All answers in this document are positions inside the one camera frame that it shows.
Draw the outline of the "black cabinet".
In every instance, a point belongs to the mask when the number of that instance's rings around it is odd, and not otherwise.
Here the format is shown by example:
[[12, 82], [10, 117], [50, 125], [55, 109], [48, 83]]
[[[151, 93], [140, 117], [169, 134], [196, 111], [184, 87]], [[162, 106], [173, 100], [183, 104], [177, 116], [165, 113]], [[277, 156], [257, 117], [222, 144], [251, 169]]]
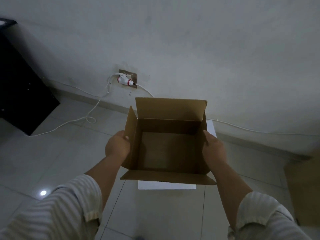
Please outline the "black cabinet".
[[0, 118], [31, 136], [60, 102], [4, 35], [16, 24], [0, 18]]

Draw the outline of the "person's left hand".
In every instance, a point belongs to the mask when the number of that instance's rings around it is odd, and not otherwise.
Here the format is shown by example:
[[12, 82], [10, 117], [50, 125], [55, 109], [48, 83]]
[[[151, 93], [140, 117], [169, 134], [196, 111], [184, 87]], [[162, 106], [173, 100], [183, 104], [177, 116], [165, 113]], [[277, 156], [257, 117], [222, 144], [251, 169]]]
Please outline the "person's left hand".
[[117, 161], [123, 163], [130, 153], [130, 142], [118, 136], [116, 133], [112, 136], [105, 147], [106, 157], [114, 157]]

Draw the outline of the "brown cardboard box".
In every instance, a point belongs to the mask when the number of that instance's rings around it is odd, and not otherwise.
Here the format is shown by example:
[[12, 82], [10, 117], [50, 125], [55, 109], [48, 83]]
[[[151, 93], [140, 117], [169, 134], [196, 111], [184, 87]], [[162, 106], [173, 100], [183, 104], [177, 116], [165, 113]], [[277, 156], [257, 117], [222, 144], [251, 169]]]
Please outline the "brown cardboard box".
[[320, 227], [320, 149], [284, 168], [295, 218], [300, 226]]
[[173, 175], [194, 172], [194, 135], [203, 119], [206, 100], [136, 97], [129, 108], [125, 135], [130, 153], [122, 163], [126, 181], [172, 182]]

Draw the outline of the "person's left forearm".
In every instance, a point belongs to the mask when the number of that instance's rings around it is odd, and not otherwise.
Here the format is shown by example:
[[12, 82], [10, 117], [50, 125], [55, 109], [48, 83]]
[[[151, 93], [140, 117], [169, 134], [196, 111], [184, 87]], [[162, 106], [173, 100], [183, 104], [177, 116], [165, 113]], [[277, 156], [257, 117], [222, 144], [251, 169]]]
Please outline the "person's left forearm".
[[87, 173], [58, 186], [0, 230], [0, 240], [94, 240], [125, 158], [110, 154]]

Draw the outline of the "person's right forearm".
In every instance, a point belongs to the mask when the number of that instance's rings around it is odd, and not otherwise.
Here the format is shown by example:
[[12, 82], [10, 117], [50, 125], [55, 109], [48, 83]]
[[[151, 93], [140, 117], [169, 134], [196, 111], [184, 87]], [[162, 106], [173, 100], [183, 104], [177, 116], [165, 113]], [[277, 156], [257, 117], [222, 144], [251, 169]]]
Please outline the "person's right forearm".
[[211, 160], [230, 223], [228, 240], [311, 240], [275, 198], [253, 191], [224, 160]]

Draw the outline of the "person's right hand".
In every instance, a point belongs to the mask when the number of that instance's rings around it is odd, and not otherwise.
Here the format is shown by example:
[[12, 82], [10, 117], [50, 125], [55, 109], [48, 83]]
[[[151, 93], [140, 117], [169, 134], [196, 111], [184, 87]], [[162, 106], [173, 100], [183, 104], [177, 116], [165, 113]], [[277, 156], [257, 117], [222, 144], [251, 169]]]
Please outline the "person's right hand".
[[220, 163], [227, 163], [226, 150], [219, 139], [216, 142], [207, 142], [206, 140], [202, 148], [202, 154], [210, 169]]

